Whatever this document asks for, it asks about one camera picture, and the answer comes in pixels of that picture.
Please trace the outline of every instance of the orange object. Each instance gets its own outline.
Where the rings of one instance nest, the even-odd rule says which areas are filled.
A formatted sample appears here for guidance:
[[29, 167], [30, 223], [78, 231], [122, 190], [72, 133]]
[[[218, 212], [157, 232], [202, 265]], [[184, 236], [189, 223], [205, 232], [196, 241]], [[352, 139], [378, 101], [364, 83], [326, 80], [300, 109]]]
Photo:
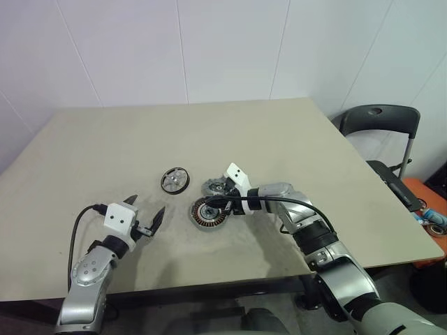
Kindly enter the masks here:
[[[435, 211], [447, 216], [447, 200], [441, 197], [439, 194], [435, 193], [431, 189], [429, 189], [426, 185], [424, 185], [417, 178], [404, 178], [403, 180], [406, 187], [409, 188], [413, 194], [419, 198], [424, 200], [427, 203], [428, 208], [432, 208]], [[447, 235], [442, 237], [434, 237], [432, 236], [433, 241], [435, 241], [441, 248], [444, 250], [444, 257], [447, 256]], [[421, 260], [420, 262], [414, 262], [414, 266], [420, 269], [421, 267], [426, 267], [427, 265], [436, 263], [442, 258], [435, 258], [433, 260]]]

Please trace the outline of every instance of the chair backrest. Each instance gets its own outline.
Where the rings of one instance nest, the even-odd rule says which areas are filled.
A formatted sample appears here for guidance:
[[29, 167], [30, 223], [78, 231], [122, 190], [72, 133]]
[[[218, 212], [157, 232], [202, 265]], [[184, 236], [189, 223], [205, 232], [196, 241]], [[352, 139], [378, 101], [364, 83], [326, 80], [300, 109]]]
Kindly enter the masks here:
[[356, 131], [381, 129], [409, 134], [414, 139], [420, 114], [412, 107], [398, 105], [362, 105], [345, 111], [340, 132], [346, 136]]

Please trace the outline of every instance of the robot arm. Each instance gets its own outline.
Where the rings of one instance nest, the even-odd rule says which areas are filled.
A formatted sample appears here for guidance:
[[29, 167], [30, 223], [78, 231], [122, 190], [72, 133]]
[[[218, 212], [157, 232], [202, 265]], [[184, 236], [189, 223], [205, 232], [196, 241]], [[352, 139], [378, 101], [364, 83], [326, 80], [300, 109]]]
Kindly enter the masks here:
[[[236, 214], [251, 214], [255, 210], [276, 213], [304, 254], [309, 268], [316, 272], [316, 287], [331, 318], [339, 322], [348, 320], [356, 333], [362, 335], [447, 334], [409, 309], [381, 301], [368, 273], [338, 240], [331, 224], [322, 217], [324, 214], [318, 214], [315, 207], [312, 209], [303, 193], [287, 183], [248, 189], [246, 174], [233, 165], [225, 174], [230, 196], [211, 197], [207, 205], [226, 210], [227, 214], [231, 210]], [[244, 176], [244, 184], [238, 184], [240, 175]], [[238, 195], [243, 200], [236, 200]]]
[[105, 296], [119, 260], [135, 248], [141, 236], [151, 237], [164, 215], [162, 208], [151, 228], [139, 226], [138, 208], [132, 200], [107, 206], [104, 226], [108, 236], [93, 246], [71, 270], [71, 286], [56, 323], [56, 334], [99, 334], [105, 309]]

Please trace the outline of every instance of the beige tabletop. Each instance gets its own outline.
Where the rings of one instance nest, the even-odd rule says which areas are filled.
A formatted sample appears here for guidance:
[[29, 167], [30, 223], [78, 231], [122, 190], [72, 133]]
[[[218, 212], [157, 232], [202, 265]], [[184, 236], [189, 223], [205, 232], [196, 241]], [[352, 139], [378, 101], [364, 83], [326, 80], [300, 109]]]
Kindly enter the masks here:
[[[63, 297], [73, 221], [89, 204], [138, 194], [140, 222], [163, 225], [115, 272], [110, 292], [310, 273], [272, 215], [198, 230], [188, 211], [202, 183], [238, 164], [252, 186], [286, 181], [330, 218], [364, 267], [435, 258], [441, 249], [308, 98], [64, 110], [0, 176], [0, 300]], [[163, 173], [191, 175], [179, 195]], [[74, 259], [104, 237], [85, 215]]]

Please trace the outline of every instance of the black chair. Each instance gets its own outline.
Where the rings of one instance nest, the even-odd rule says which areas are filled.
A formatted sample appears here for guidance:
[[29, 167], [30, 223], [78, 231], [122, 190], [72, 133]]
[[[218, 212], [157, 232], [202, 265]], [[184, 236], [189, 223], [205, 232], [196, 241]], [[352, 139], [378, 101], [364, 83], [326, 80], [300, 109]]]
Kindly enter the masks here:
[[[388, 187], [396, 194], [409, 211], [420, 209], [418, 198], [402, 183], [406, 165], [409, 159], [411, 145], [418, 130], [420, 114], [412, 107], [398, 105], [363, 105], [351, 108], [342, 115], [340, 132], [346, 136], [357, 131], [381, 129], [407, 133], [408, 142], [403, 161], [395, 166], [388, 167], [380, 161], [367, 161], [369, 166], [382, 178]], [[400, 169], [399, 177], [393, 171]]]

